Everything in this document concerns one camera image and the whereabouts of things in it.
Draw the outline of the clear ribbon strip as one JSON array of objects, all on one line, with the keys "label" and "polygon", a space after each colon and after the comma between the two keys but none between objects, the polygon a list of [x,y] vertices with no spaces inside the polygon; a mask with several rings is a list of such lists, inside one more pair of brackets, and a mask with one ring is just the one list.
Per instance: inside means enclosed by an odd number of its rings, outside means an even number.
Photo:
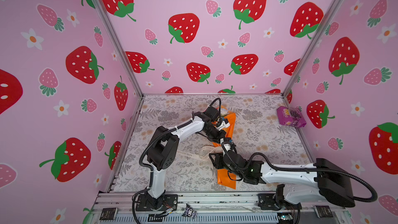
[{"label": "clear ribbon strip", "polygon": [[187,158],[191,158],[191,159],[195,159],[195,160],[200,160],[200,161],[206,161],[209,159],[209,155],[211,153],[223,153],[223,150],[221,148],[221,146],[203,146],[197,153],[189,153],[186,151],[181,151],[178,150],[177,154],[187,157]]}]

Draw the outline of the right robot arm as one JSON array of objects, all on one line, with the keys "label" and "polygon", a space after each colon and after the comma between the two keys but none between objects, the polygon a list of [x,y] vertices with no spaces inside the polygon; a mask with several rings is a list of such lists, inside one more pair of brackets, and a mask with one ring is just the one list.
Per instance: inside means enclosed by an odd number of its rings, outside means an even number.
[{"label": "right robot arm", "polygon": [[332,162],[318,158],[315,163],[300,166],[272,164],[260,152],[246,160],[233,149],[210,153],[216,169],[226,169],[238,181],[251,185],[279,183],[275,200],[297,205],[302,202],[328,201],[336,206],[351,208],[356,202],[375,202],[376,190]]}]

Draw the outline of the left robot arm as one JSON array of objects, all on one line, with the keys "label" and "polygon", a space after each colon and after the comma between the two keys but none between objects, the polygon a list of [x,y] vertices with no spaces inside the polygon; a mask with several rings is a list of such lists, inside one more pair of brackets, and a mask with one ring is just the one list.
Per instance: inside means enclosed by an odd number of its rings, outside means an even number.
[{"label": "left robot arm", "polygon": [[165,176],[175,161],[179,143],[194,134],[202,134],[221,148],[224,148],[223,143],[231,147],[231,138],[226,132],[230,123],[222,114],[221,99],[216,101],[219,102],[218,107],[210,104],[205,111],[193,112],[189,120],[179,125],[171,128],[160,126],[155,130],[139,159],[139,165],[150,170],[150,182],[148,187],[132,197],[132,214],[137,224],[141,223],[137,212],[162,211],[154,214],[153,218],[163,219],[177,209],[178,195],[166,193]]}]

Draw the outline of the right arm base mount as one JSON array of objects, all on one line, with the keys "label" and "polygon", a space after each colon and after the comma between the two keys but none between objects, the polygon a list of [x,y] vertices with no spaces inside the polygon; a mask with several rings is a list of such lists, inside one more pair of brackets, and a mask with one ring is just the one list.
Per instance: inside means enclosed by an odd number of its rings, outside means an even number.
[{"label": "right arm base mount", "polygon": [[261,210],[301,210],[302,206],[300,203],[292,204],[285,200],[284,197],[285,184],[280,184],[274,193],[258,194],[259,202],[258,207]]}]

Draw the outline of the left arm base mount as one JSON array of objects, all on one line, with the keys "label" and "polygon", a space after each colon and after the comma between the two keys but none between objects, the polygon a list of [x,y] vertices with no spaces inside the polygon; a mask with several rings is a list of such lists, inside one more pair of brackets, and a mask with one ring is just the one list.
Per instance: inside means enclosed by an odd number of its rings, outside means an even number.
[{"label": "left arm base mount", "polygon": [[138,196],[134,208],[139,212],[166,211],[170,208],[176,208],[177,203],[178,195],[170,195],[164,192],[159,198],[155,199],[146,192]]}]

